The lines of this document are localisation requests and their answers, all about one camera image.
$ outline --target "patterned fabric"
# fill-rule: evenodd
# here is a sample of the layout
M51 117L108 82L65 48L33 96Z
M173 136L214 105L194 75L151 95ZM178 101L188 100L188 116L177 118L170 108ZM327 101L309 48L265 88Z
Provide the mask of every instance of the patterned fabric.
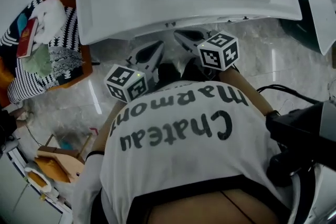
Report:
M43 0L33 0L21 12L27 18L31 16L34 8ZM75 8L65 7L67 21L61 28L61 34L54 37L48 47L63 47L80 53L80 40L78 33L77 11ZM83 74L81 67L65 70L58 77L50 74L44 78L37 73L30 74L23 69L22 61L16 58L16 50L19 41L17 19L13 21L6 33L0 38L0 56L3 57L5 66L15 76L15 80L8 87L8 97L11 103L17 103L36 95L44 93L47 89L70 82Z

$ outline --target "book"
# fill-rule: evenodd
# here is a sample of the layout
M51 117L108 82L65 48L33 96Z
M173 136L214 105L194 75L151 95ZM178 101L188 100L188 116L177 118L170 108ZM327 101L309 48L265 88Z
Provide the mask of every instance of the book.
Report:
M21 33L19 45L17 46L16 51L17 58L29 57L30 54L32 54L31 50L33 48L37 26L38 26L37 18L28 20L27 26Z

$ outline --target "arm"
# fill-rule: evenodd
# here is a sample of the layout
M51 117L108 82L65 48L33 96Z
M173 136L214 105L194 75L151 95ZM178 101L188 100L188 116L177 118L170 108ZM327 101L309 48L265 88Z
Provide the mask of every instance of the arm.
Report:
M109 137L109 132L111 129L112 122L114 118L118 115L120 110L123 109L123 107L126 105L126 103L123 103L121 101L118 101L115 106L113 107L110 115L108 116L107 120L105 121L103 127L99 130L99 134L92 146L92 151L101 151L105 152L105 145L107 138Z
M242 91L264 116L274 110L266 99L235 69L229 68L221 72L219 78L221 82L230 84Z

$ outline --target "gray fringed fabric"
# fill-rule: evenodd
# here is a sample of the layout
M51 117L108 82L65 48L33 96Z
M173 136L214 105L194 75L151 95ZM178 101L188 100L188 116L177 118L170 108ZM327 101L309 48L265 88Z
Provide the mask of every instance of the gray fringed fabric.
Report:
M49 47L49 53L52 74L55 78L83 64L81 53L68 48Z

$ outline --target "marble floor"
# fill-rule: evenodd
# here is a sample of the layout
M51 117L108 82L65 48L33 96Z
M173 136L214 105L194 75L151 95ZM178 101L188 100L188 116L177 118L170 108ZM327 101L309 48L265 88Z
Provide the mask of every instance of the marble floor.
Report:
M284 33L278 20L269 18L204 27L226 30L238 37L241 59L237 67L255 88L279 83L314 99L329 98L328 83L336 79L336 70L331 67L331 54L322 56L306 49ZM68 143L80 149L91 132L89 128L99 129L115 104L103 84L104 76L114 63L126 58L132 48L158 39L166 42L163 61L172 60L182 71L192 55L175 42L172 31L142 36L131 43L105 40L90 45L92 60L101 63L93 67L90 77L69 89L50 91L28 100L35 114L29 130L36 141L45 144L53 134L59 144ZM336 82L330 90L336 95ZM266 90L263 95L281 114L308 106L283 92ZM20 138L20 148L26 157L34 159L39 146L28 130L19 129L15 135ZM58 184L57 187L71 202L73 185Z

